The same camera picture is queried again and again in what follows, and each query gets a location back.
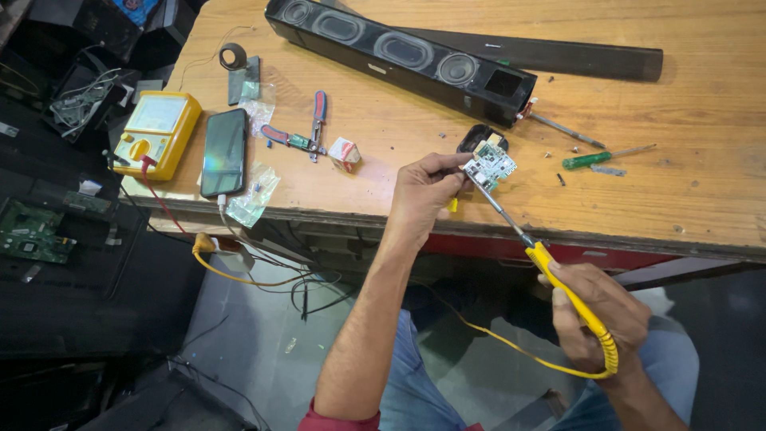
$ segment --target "green circuit board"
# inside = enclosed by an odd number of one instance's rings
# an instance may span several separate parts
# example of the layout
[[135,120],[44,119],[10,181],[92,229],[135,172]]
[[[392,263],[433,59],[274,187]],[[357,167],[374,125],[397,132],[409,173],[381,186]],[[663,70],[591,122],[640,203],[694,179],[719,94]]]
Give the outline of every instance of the green circuit board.
[[94,211],[99,214],[104,214],[110,206],[111,201],[105,199],[99,199],[92,196],[81,195],[78,192],[69,191],[64,197],[64,205],[69,205],[72,208],[82,209],[83,211]]
[[0,210],[0,254],[51,263],[67,263],[77,241],[56,236],[62,212],[7,199]]

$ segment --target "red sleeve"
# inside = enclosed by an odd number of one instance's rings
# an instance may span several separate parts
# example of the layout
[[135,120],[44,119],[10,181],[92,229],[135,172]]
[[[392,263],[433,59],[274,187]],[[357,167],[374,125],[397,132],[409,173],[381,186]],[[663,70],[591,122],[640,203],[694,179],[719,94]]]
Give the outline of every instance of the red sleeve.
[[370,419],[340,420],[324,417],[314,411],[314,399],[309,404],[309,412],[298,424],[298,431],[378,431],[381,413]]

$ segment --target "smartphone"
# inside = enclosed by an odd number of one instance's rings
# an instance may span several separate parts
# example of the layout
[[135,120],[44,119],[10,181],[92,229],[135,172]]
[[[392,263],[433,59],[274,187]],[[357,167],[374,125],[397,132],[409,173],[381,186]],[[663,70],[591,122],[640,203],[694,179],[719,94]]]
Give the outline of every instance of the smartphone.
[[247,142],[244,109],[212,115],[205,133],[200,194],[206,198],[244,189],[244,148]]

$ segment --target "red handle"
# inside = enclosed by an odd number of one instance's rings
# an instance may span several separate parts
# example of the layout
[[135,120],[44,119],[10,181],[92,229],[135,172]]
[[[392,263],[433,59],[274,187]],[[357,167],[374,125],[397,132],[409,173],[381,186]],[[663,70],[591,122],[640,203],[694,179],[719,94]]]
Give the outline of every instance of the red handle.
[[264,124],[260,128],[260,132],[264,134],[265,137],[275,140],[279,143],[283,143],[287,145],[287,138],[289,135],[283,131],[277,130],[273,128],[272,126],[269,126],[268,124]]
[[326,114],[327,94],[323,90],[319,90],[314,94],[314,118],[323,122]]

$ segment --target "hand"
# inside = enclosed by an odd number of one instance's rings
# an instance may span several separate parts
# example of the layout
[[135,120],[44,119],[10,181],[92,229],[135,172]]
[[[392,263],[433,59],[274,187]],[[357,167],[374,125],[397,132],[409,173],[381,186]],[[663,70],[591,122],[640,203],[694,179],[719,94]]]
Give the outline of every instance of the hand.
[[461,187],[470,187],[470,179],[458,166],[468,163],[471,157],[472,153],[431,153],[399,169],[384,237],[420,250],[436,218],[449,216],[444,207],[447,201]]
[[[652,315],[649,307],[591,264],[551,262],[548,269],[580,297],[611,332],[620,359],[617,375],[640,372],[638,349],[647,338]],[[601,344],[591,330],[580,323],[575,306],[560,288],[553,290],[553,326],[561,348],[578,369],[588,373],[604,369]]]

